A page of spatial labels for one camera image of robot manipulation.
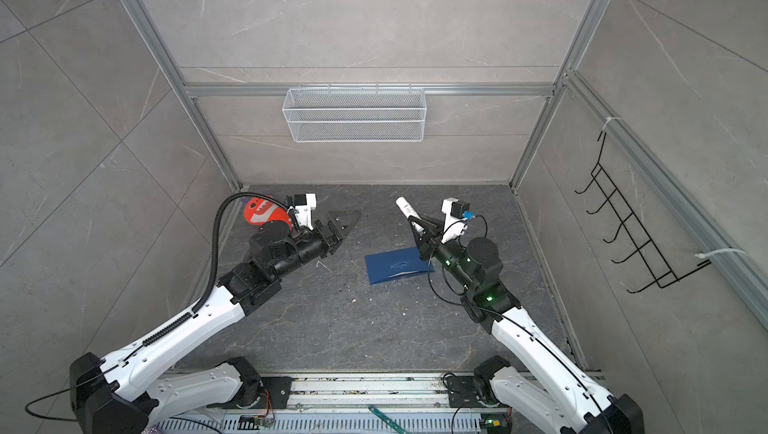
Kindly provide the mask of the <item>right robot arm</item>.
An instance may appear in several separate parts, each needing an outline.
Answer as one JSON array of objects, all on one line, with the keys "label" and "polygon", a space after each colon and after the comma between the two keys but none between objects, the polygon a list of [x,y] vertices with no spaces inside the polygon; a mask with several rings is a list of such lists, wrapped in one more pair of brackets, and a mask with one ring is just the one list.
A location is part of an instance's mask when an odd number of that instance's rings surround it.
[{"label": "right robot arm", "polygon": [[644,416],[628,395],[614,396],[569,359],[501,282],[497,245],[486,237],[447,240],[432,218],[407,218],[421,259],[435,260],[463,287],[460,304],[534,376],[488,361],[476,370],[482,396],[526,417],[544,433],[642,433]]}]

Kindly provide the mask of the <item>white glue stick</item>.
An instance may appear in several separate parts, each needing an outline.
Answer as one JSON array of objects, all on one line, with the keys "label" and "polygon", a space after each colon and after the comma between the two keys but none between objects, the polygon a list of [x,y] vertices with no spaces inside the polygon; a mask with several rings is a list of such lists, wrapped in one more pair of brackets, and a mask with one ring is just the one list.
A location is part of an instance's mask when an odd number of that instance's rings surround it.
[{"label": "white glue stick", "polygon": [[418,212],[411,206],[411,204],[404,198],[398,197],[396,199],[396,206],[407,220],[420,219]]}]

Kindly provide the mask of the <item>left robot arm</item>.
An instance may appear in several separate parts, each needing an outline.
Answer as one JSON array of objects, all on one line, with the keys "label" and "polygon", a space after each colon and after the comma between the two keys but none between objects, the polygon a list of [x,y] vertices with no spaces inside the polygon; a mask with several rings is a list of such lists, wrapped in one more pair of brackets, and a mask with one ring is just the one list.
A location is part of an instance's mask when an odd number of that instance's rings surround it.
[{"label": "left robot arm", "polygon": [[166,371],[209,338],[244,319],[281,289],[285,276],[334,254],[361,213],[330,211],[314,219],[313,197],[294,196],[249,240],[244,260],[224,275],[216,251],[201,297],[145,336],[99,357],[87,352],[69,368],[70,422],[84,433],[140,433],[202,407],[250,408],[266,400],[262,378],[243,357],[197,373]]}]

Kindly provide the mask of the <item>blue envelope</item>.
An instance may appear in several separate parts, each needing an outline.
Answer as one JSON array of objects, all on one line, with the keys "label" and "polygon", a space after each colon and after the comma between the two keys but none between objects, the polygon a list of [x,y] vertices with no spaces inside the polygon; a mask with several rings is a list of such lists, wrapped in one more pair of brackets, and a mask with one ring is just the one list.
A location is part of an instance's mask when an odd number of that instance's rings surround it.
[{"label": "blue envelope", "polygon": [[369,283],[382,284],[434,271],[429,261],[420,258],[416,247],[371,254],[365,257]]}]

